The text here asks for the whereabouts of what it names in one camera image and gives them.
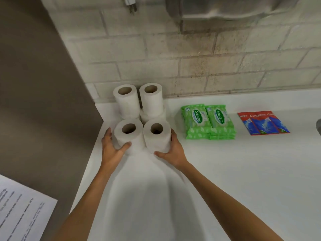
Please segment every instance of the person's left hand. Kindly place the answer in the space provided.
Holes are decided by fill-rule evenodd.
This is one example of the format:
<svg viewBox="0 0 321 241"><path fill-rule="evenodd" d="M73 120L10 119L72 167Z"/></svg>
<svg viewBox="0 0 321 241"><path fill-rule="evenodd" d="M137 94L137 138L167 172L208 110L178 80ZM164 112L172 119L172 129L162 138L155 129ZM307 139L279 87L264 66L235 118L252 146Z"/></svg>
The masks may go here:
<svg viewBox="0 0 321 241"><path fill-rule="evenodd" d="M119 150L116 150L113 142L111 141L111 128L108 128L104 137L101 140L102 143L102 160L100 168L107 170L110 174L114 172L118 166L121 158L128 148L132 145L131 142L124 144Z"/></svg>

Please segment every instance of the person's right hand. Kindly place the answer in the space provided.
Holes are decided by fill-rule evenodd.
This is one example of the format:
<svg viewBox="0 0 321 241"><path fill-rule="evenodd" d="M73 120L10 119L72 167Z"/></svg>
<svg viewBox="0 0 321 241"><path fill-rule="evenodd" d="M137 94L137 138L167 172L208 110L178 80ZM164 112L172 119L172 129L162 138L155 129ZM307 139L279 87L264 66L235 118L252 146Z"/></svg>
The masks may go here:
<svg viewBox="0 0 321 241"><path fill-rule="evenodd" d="M162 153L159 151L155 151L154 154L160 158L163 158L170 164L172 164L175 168L180 170L182 167L184 167L188 161L186 159L184 149L177 139L177 135L173 129L171 129L172 132L172 142L171 142L171 148L170 151L167 153Z"/></svg>

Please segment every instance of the stack of toilet paper rolls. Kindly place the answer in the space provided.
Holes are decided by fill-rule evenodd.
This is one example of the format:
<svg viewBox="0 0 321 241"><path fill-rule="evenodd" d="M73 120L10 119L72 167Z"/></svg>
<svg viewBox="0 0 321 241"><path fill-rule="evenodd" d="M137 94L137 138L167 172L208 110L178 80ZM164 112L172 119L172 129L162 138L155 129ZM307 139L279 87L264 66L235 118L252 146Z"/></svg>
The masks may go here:
<svg viewBox="0 0 321 241"><path fill-rule="evenodd" d="M156 83L145 84L140 87L139 93L142 99L140 117L143 125L157 117L166 119L166 109L163 104L163 89L161 85Z"/></svg>
<svg viewBox="0 0 321 241"><path fill-rule="evenodd" d="M143 85L139 89L142 106L140 109L137 89L133 85L121 85L114 89L120 116L124 119L114 130L120 146L130 141L126 151L134 155L147 147L150 153L168 152L171 144L171 127L166 121L162 86L156 83Z"/></svg>

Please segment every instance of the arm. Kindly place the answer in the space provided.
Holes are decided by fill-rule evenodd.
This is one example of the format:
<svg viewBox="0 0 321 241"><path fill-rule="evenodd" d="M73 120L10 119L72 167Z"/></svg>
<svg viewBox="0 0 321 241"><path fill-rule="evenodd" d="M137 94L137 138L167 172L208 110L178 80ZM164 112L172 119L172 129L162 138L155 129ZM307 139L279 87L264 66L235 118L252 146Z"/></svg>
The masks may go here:
<svg viewBox="0 0 321 241"><path fill-rule="evenodd" d="M209 181L187 161L174 130L170 151L156 151L155 155L168 161L190 180L232 241L283 241L261 219Z"/></svg>
<svg viewBox="0 0 321 241"><path fill-rule="evenodd" d="M101 142L102 160L98 173L76 207L62 224L53 241L87 240L105 186L125 151L131 146L131 143L127 142L120 150L116 150L111 142L110 128L106 131Z"/></svg>

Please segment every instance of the hand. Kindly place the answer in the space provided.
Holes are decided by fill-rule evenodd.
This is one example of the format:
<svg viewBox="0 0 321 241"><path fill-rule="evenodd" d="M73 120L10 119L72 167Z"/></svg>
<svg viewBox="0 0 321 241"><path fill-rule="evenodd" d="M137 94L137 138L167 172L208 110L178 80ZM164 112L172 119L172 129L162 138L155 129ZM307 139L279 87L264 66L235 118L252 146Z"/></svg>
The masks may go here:
<svg viewBox="0 0 321 241"><path fill-rule="evenodd" d="M177 135L173 129L172 131L172 142L171 142L171 148L170 151L167 153L162 153L159 151L155 151L154 154L160 158L163 158L170 164L172 164L175 168L180 170L183 166L185 166L188 161L186 159L184 149L177 139Z"/></svg>
<svg viewBox="0 0 321 241"><path fill-rule="evenodd" d="M111 141L111 128L108 128L104 137L101 140L102 143L102 160L100 168L107 170L110 174L114 172L118 166L121 158L128 148L132 145L131 142L124 144L119 150L116 150Z"/></svg>

